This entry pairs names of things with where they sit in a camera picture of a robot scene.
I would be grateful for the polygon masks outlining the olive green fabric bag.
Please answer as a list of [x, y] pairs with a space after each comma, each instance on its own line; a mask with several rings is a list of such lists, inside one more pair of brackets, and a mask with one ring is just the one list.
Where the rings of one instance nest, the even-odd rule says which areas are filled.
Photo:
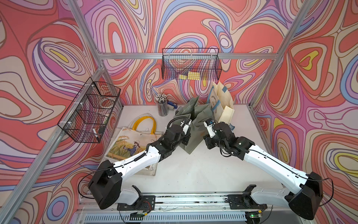
[[203, 137], [208, 134], [204, 127], [207, 119], [213, 118], [213, 112], [210, 104], [200, 104], [199, 96], [191, 98], [187, 104], [180, 106], [175, 112], [176, 117], [185, 116], [191, 119], [190, 134], [191, 137], [187, 145], [180, 145], [188, 154], [191, 154], [199, 144], [204, 140]]

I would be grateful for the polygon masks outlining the white bag yellow handles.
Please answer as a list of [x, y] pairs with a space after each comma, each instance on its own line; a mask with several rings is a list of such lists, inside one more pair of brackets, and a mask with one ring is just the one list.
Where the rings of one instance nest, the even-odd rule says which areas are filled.
[[[146, 130], [139, 130], [139, 125], [145, 120], [151, 120], [152, 125]], [[137, 117], [129, 127], [121, 128], [104, 153], [103, 161], [117, 162], [128, 159], [146, 150], [149, 143], [157, 141], [162, 132], [157, 131], [154, 117], [146, 113]]]

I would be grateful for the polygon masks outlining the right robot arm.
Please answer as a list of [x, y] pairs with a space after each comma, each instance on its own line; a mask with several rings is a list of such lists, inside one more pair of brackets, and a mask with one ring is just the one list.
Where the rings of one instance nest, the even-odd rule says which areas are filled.
[[305, 173], [270, 155], [246, 137], [236, 137], [229, 125], [212, 119], [204, 122], [208, 134], [204, 140], [208, 149], [218, 147], [224, 156], [234, 156], [251, 163], [282, 184], [280, 189], [254, 187], [251, 199], [257, 204], [290, 208], [295, 214], [313, 220], [323, 199], [323, 179], [315, 173]]

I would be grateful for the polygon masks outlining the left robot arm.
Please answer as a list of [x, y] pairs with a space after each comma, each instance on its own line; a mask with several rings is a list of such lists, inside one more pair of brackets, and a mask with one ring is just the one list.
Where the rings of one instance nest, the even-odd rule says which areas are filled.
[[180, 144], [187, 144], [191, 137], [190, 124], [188, 117], [174, 118], [168, 123], [164, 135], [147, 144], [145, 151], [115, 163], [102, 162], [88, 184], [99, 208], [104, 210], [115, 203], [135, 205], [142, 197], [141, 192], [136, 186], [122, 189], [122, 183], [145, 167], [171, 156]]

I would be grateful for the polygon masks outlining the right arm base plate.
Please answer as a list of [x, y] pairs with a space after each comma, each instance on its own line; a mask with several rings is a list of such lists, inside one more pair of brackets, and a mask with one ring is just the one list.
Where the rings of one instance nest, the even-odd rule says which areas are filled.
[[259, 210], [261, 208], [250, 195], [228, 195], [224, 201], [229, 204], [231, 210]]

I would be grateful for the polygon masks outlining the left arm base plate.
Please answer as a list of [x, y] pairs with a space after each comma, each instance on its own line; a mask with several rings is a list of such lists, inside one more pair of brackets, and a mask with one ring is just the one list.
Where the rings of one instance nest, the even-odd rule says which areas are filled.
[[147, 195], [140, 196], [137, 201], [132, 204], [124, 204], [118, 203], [117, 210], [118, 211], [153, 211], [155, 209], [156, 196], [155, 195]]

